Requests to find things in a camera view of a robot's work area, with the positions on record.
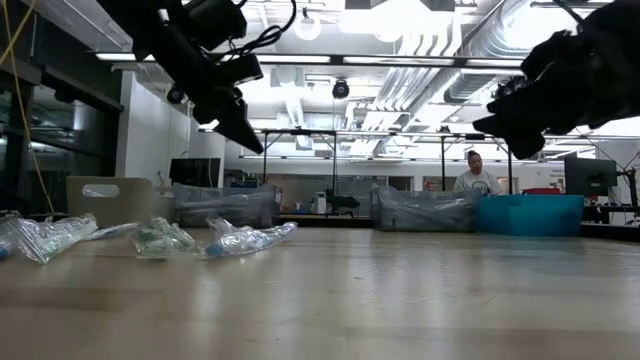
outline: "wall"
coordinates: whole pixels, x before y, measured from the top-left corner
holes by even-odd
[[[168,180],[172,158],[189,151],[191,122],[125,72],[120,101],[125,111],[118,128],[116,176],[143,177],[161,184]]]
[[[189,158],[219,158],[218,184],[222,186],[224,183],[225,138],[217,133],[198,132],[198,123],[195,120],[191,120],[190,133]]]
[[[262,174],[261,159],[239,159],[239,146],[228,143],[226,147],[226,169],[244,170]],[[267,160],[267,174],[331,175],[332,161]],[[446,175],[458,176],[467,171],[465,162],[447,163]],[[487,163],[485,170],[497,177],[508,176],[506,163]],[[439,162],[345,162],[338,161],[338,175],[413,176],[414,189],[422,189],[423,176],[441,176]],[[513,164],[513,177],[518,178],[520,189],[548,188],[550,183],[564,177],[563,164]]]

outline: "security camera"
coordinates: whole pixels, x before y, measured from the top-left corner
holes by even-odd
[[[167,93],[167,101],[173,105],[180,105],[186,99],[186,95],[182,89],[173,85]]]
[[[333,98],[342,100],[346,99],[347,97],[349,97],[349,85],[347,85],[347,80],[336,80],[336,84],[333,86]]]

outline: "white t-shirt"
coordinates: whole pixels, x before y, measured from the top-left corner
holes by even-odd
[[[482,196],[495,196],[502,193],[502,187],[498,183],[495,176],[486,171],[482,171],[480,175],[474,175],[471,171],[467,171],[456,179],[453,186],[454,191],[479,189]]]

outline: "yellow cable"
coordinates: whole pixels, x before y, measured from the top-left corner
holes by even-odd
[[[36,3],[36,0],[34,0],[31,3],[31,7],[29,8],[29,11],[25,15],[25,18],[20,23],[20,26],[23,26],[26,23],[26,20],[31,15],[31,9],[33,9],[33,6],[35,3]],[[44,185],[44,179],[42,179],[42,173],[40,172],[40,165],[38,164],[38,158],[36,157],[36,152],[33,149],[33,146],[31,144],[31,131],[29,131],[27,114],[24,109],[24,103],[22,102],[22,94],[20,91],[20,79],[18,78],[18,71],[16,69],[16,57],[13,52],[13,46],[15,44],[15,40],[18,38],[18,35],[20,35],[19,32],[22,30],[22,28],[18,28],[18,32],[16,32],[16,36],[14,36],[13,38],[11,37],[11,28],[9,26],[9,7],[7,6],[7,0],[2,0],[2,4],[4,5],[4,20],[6,23],[5,27],[7,30],[7,40],[9,40],[9,47],[7,48],[7,50],[5,50],[5,53],[9,53],[11,55],[11,66],[13,68],[13,78],[16,83],[16,95],[18,96],[18,104],[20,105],[20,115],[22,115],[22,122],[24,123],[24,133],[25,135],[27,135],[29,148],[31,149],[31,154],[33,155],[33,164],[35,165],[36,173],[38,174],[38,179],[40,180],[40,186],[42,187],[42,192],[44,193],[44,196],[47,198],[47,203],[49,204],[49,210],[51,211],[51,215],[53,215],[55,214],[55,210],[53,209],[53,203],[51,202],[51,197],[47,192],[47,187]],[[5,55],[3,55],[2,58],[0,58],[0,64],[2,63],[2,61],[4,61],[4,57]]]
[[[9,40],[9,44],[7,48],[4,50],[4,52],[2,53],[2,56],[0,56],[0,65],[4,64],[4,61],[6,60],[7,55],[9,55],[9,52],[13,51],[13,46],[16,44],[16,41],[18,41],[20,34],[22,34],[22,29],[27,24],[27,21],[29,20],[29,16],[31,16],[31,13],[33,12],[33,7],[36,5],[36,2],[37,0],[33,0],[31,2],[31,5],[29,5],[29,10],[27,10],[27,13],[25,14],[24,18],[22,18],[22,21],[20,22],[20,25],[18,25],[18,29],[16,29],[16,34],[13,36],[13,38],[11,37],[11,34],[7,33],[7,40]],[[4,6],[5,13],[7,13],[9,11],[9,7],[7,6],[7,0],[2,0],[2,5]],[[9,15],[7,14],[7,16],[5,16],[7,27],[9,26],[8,18],[9,18]]]

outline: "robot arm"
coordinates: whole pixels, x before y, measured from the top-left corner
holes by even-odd
[[[487,106],[494,115],[474,122],[518,159],[540,151],[543,134],[640,115],[640,1],[615,0],[579,24],[577,35],[557,32],[536,46],[521,66],[526,85],[512,79],[504,85],[512,91]]]
[[[221,44],[246,35],[247,22],[239,5],[231,0],[97,0],[120,27],[133,38],[138,61],[153,55],[171,76],[175,87],[194,104],[193,117],[200,124],[217,120],[215,131],[262,153],[263,148],[247,120],[247,104],[238,85],[263,77],[251,51],[270,45],[293,23],[272,26],[256,40],[223,56],[211,52]]]

